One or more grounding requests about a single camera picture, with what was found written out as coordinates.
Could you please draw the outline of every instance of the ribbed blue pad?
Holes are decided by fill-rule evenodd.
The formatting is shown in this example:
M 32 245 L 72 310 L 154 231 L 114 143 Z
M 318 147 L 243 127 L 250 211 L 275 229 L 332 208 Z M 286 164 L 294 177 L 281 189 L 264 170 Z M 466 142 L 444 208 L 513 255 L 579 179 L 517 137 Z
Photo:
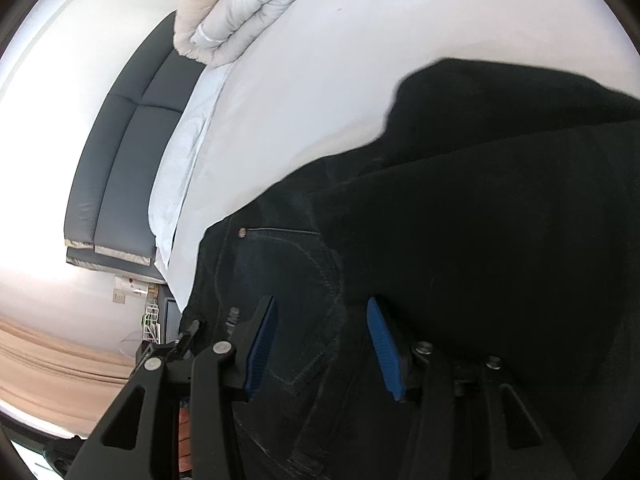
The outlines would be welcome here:
M 375 298 L 370 298 L 367 303 L 367 325 L 386 389 L 395 400 L 400 400 L 404 397 L 405 391 L 400 374 L 400 355 Z
M 269 354 L 271 352 L 271 344 L 278 327 L 278 303 L 271 300 L 271 304 L 267 308 L 267 312 L 262 319 L 260 329 L 255 336 L 255 341 L 249 352 L 246 363 L 246 381 L 244 382 L 244 390 L 251 399 L 260 389 L 262 377 L 267 367 Z

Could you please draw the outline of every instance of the rolled duvet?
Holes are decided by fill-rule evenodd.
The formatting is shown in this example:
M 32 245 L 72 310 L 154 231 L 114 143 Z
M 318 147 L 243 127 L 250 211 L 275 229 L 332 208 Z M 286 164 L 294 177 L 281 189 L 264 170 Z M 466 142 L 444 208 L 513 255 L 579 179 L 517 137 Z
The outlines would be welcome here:
M 175 49 L 209 66 L 231 63 L 294 1 L 178 0 Z

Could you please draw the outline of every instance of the headboard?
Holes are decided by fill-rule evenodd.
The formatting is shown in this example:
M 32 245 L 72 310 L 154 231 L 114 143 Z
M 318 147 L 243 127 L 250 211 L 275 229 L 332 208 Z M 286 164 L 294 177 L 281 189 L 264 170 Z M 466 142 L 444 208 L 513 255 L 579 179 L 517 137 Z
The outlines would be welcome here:
M 175 13 L 135 51 L 107 94 L 76 169 L 66 260 L 163 283 L 148 203 L 158 166 L 204 66 L 173 48 Z

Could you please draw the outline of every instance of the screw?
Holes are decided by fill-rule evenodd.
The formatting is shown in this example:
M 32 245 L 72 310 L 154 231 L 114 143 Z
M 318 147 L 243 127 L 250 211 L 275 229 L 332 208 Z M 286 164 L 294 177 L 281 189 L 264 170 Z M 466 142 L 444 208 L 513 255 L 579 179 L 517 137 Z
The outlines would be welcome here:
M 433 345 L 426 341 L 418 341 L 415 344 L 415 351 L 420 355 L 431 355 L 433 353 Z
M 213 351 L 216 354 L 224 355 L 231 352 L 233 345 L 229 341 L 218 341 L 215 345 L 213 345 Z
M 486 360 L 485 364 L 486 364 L 486 367 L 489 368 L 490 370 L 499 370 L 500 368 L 502 368 L 502 359 L 494 355 L 491 355 Z
M 145 368 L 150 372 L 158 370 L 162 366 L 162 359 L 159 357 L 150 357 L 145 361 Z

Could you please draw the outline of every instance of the curtain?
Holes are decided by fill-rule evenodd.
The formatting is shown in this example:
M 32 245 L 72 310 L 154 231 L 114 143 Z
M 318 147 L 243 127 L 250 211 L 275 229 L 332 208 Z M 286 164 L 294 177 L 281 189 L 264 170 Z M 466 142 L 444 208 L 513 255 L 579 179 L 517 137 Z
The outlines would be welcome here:
M 91 433 L 133 365 L 0 317 L 0 399 L 71 433 Z

